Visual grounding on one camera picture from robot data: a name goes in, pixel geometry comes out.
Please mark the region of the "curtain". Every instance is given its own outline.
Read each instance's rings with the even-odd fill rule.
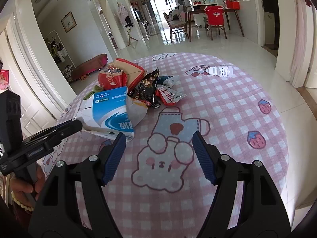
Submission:
[[[150,0],[141,0],[141,2],[142,2],[142,5],[144,5],[144,4],[147,5],[147,8],[149,9],[149,13],[150,13],[150,16],[151,16],[153,23],[157,23]]]

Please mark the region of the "black gripper frame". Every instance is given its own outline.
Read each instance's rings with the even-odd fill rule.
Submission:
[[[34,238],[122,238],[104,198],[105,164],[114,147],[124,142],[120,133],[112,145],[105,146],[96,156],[78,164],[59,161],[49,175],[37,201],[29,224]],[[81,182],[90,224],[88,229],[80,220],[75,182]]]
[[[196,132],[200,144],[214,164],[217,190],[197,238],[285,238],[291,233],[290,223],[278,190],[262,162],[236,162],[221,157],[214,145],[207,144]],[[193,138],[195,148],[197,139]],[[237,182],[243,181],[243,196],[238,223],[228,228]]]

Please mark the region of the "blue and white carton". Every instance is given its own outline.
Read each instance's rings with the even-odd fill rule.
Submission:
[[[126,141],[134,138],[133,125],[126,109],[127,87],[95,93],[77,104],[75,117],[85,132],[115,140],[122,132]]]

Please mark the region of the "pink checkered tablecloth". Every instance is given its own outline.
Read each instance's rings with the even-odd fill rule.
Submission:
[[[134,61],[148,72],[179,75],[173,89],[187,96],[175,106],[149,108],[134,128],[114,179],[103,187],[112,216],[124,238],[196,237],[209,211],[216,187],[204,177],[194,154],[192,134],[238,162],[264,163],[279,192],[288,167],[286,135],[271,98],[248,74],[234,65],[232,78],[203,74],[209,66],[228,64],[210,55],[166,53]],[[57,123],[72,118],[75,105],[97,81],[82,91]],[[82,162],[110,144],[76,133],[43,159],[46,176],[58,160]],[[237,222],[242,199],[239,182],[228,228]],[[90,228],[81,183],[76,185],[81,220]]]

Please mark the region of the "trash pile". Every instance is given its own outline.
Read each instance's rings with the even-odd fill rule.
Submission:
[[[171,106],[186,97],[172,89],[179,76],[159,76],[159,69],[147,74],[141,66],[117,58],[98,75],[99,86],[79,101],[74,119],[83,123],[83,131],[115,140],[119,132],[127,142],[134,138],[134,127],[148,108],[161,103]]]

